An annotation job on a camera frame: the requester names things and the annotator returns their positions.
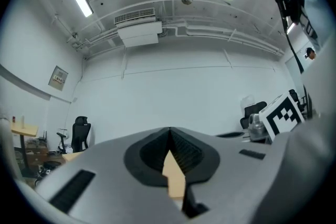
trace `black office chair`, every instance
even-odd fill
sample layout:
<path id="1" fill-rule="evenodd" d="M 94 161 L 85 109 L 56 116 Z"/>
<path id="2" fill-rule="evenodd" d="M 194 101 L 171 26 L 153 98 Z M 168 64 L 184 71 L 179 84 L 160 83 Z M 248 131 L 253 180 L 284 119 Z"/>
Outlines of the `black office chair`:
<path id="1" fill-rule="evenodd" d="M 298 108 L 299 108 L 300 112 L 303 112 L 304 111 L 304 107 L 307 104 L 301 104 L 300 103 L 298 94 L 295 92 L 295 90 L 293 90 L 293 89 L 289 90 L 289 94 L 293 98 L 294 102 L 298 105 Z"/>
<path id="2" fill-rule="evenodd" d="M 267 107 L 267 103 L 263 101 L 244 108 L 245 115 L 242 119 L 240 119 L 240 124 L 242 128 L 243 129 L 248 128 L 248 119 L 251 114 L 258 114 L 265 107 Z"/>
<path id="3" fill-rule="evenodd" d="M 86 139 L 88 138 L 90 129 L 91 129 L 91 124 L 88 123 L 87 117 L 79 116 L 76 118 L 75 123 L 72 126 L 72 141 L 71 141 L 71 147 L 74 153 L 83 151 L 83 142 L 85 145 L 85 149 L 88 148 Z M 57 134 L 61 137 L 61 143 L 63 147 L 63 149 L 61 150 L 62 154 L 65 154 L 66 151 L 65 151 L 65 145 L 64 145 L 64 138 L 66 136 L 61 133 L 57 133 Z"/>

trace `air conditioner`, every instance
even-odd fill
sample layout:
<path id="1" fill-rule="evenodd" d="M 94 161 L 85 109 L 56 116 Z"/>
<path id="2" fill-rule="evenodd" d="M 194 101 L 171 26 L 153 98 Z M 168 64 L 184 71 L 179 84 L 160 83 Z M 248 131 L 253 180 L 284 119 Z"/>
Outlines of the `air conditioner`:
<path id="1" fill-rule="evenodd" d="M 122 14 L 114 18 L 114 24 L 126 47 L 159 43 L 162 22 L 156 21 L 154 8 Z"/>

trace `black slot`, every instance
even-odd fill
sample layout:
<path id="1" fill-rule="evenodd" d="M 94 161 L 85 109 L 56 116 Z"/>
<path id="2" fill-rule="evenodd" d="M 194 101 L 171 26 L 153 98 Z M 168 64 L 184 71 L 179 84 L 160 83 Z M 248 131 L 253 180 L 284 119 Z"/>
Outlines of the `black slot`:
<path id="1" fill-rule="evenodd" d="M 92 172 L 81 170 L 51 199 L 50 203 L 67 214 L 94 176 Z"/>
<path id="2" fill-rule="evenodd" d="M 260 160 L 263 160 L 266 156 L 266 154 L 264 154 L 264 153 L 260 153 L 260 152 L 256 152 L 256 151 L 249 151 L 249 150 L 241 150 L 241 151 L 239 151 L 239 153 L 241 153 L 243 155 L 246 155 L 246 156 L 249 156 L 249 157 L 252 157 L 252 158 L 255 158 L 255 159 L 260 159 Z"/>

